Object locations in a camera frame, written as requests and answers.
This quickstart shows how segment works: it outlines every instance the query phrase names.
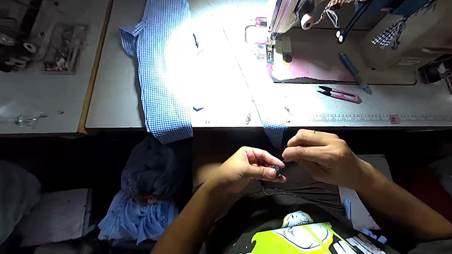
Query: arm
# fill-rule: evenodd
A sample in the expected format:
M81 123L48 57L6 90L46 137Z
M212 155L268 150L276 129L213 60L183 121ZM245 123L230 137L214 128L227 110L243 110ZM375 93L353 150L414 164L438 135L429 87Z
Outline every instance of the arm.
M282 161L264 150L240 148L198 189L165 230L151 253L198 253L228 195L240 192L254 179L286 181L285 177L275 178L276 171L269 168L271 165L284 167Z
M297 161L318 181L356 190L373 211L409 228L416 240L452 237L448 220L358 158L336 135L299 130L287 146L286 161Z

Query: person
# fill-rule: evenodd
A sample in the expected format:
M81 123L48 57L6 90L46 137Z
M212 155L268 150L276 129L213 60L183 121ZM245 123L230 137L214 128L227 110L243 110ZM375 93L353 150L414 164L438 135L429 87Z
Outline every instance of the person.
M409 253L452 253L452 224L359 159L337 135L301 129L282 157L286 163L261 149L240 148L197 189L151 253L198 253L203 243L208 253L398 253L352 229L340 200L328 198L339 199L335 186L354 189L392 243L395 232L412 240ZM276 177L270 166L293 163L312 178L286 188L289 170ZM294 171L302 172L300 166ZM303 178L312 179L309 187L300 186ZM277 188L241 197L218 218L231 196L258 180Z

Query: yellow graphic print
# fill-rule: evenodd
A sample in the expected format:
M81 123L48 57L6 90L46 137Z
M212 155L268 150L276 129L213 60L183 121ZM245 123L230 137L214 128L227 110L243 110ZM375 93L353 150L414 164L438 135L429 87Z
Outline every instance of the yellow graphic print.
M336 233L329 223L300 225L256 233L251 253L310 253L330 254L329 246Z

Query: hand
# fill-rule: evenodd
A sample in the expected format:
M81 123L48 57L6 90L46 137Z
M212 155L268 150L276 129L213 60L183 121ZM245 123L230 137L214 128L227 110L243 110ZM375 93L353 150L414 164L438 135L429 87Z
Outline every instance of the hand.
M285 161L303 165L320 182L358 189L372 180L375 169L358 158L335 134L301 129L282 153Z
M276 170L270 168L271 165L284 168L284 163L267 151L243 146L218 168L208 182L231 193L239 193L255 179L284 183L286 178L276 178Z

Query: person's left hand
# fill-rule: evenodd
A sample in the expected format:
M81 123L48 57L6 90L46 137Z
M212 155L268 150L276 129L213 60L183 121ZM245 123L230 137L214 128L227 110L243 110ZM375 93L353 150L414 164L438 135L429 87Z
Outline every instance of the person's left hand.
M286 178L276 178L276 170L270 168L272 165L284 168L284 163L267 151L243 146L213 173L208 182L231 193L239 193L255 179L284 183Z

